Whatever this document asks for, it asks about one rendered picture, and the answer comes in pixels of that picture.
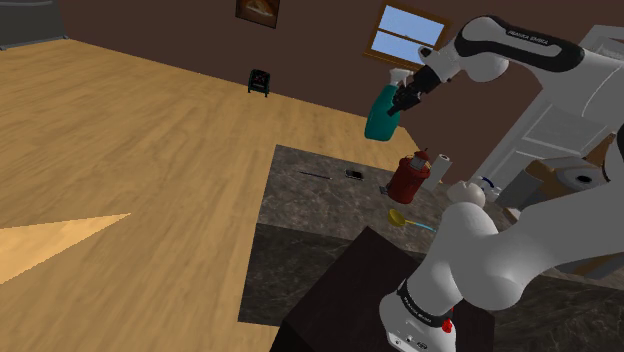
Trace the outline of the red coffee maker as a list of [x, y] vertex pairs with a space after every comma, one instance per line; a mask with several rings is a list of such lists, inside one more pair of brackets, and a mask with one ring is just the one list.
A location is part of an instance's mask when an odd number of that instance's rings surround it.
[[430, 177], [429, 159], [427, 150], [401, 158], [390, 181], [381, 187], [382, 193], [397, 203], [411, 203], [422, 183]]

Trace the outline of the brown and grey box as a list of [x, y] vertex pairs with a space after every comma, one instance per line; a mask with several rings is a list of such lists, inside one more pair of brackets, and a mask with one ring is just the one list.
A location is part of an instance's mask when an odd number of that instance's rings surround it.
[[606, 152], [615, 140], [610, 133], [585, 157], [565, 156], [530, 162], [499, 193], [495, 203], [511, 223], [526, 207], [608, 182], [604, 171]]

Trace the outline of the white paper towel roll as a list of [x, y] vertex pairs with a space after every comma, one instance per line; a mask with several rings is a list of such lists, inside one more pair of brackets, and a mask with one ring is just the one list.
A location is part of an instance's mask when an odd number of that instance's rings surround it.
[[433, 191], [442, 181], [442, 178], [452, 165], [452, 161], [445, 154], [439, 154], [435, 161], [431, 164], [430, 175], [422, 183], [423, 189]]

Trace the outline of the white and blue cup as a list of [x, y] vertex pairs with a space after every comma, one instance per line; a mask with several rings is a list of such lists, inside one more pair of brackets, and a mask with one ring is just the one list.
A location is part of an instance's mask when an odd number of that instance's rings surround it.
[[476, 178], [482, 191], [485, 194], [485, 198], [488, 202], [495, 202], [500, 195], [502, 189], [496, 186], [490, 179], [484, 176], [478, 176]]

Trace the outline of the white panelled door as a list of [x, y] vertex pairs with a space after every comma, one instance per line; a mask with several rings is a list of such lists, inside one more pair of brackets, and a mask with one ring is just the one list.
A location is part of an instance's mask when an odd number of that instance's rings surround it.
[[475, 171], [505, 188], [531, 161], [584, 157], [616, 129], [565, 113], [539, 93]]

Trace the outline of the dark framed wall picture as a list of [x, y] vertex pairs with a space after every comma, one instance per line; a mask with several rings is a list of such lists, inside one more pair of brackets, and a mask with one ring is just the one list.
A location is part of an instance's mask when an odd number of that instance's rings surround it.
[[280, 0], [236, 0], [235, 16], [275, 29], [279, 7]]

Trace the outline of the brown framed window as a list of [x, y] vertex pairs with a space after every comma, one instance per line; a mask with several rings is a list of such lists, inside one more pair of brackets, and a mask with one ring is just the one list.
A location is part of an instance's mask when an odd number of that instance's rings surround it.
[[424, 65], [419, 49], [439, 49], [450, 27], [451, 22], [440, 16], [398, 0], [384, 0], [363, 55], [418, 70]]

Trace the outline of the dark robot stand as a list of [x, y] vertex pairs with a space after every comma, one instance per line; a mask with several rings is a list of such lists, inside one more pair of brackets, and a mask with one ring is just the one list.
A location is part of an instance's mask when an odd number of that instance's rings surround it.
[[423, 259], [364, 228], [286, 315], [269, 352], [438, 352], [401, 303], [379, 312]]

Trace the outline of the dark grey cabinet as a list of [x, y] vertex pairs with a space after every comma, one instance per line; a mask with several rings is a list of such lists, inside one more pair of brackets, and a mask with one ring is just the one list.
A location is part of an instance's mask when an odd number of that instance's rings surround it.
[[68, 39], [58, 0], [0, 0], [0, 51]]

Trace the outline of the teal spray bottle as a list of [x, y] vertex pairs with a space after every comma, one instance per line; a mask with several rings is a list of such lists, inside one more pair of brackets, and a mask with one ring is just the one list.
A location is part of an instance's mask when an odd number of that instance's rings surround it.
[[389, 74], [389, 83], [379, 93], [367, 117], [364, 136], [370, 140], [385, 142], [392, 138], [400, 121], [400, 113], [389, 115], [388, 110], [393, 107], [392, 100], [396, 91], [406, 84], [407, 78], [413, 72], [394, 68], [389, 71]]

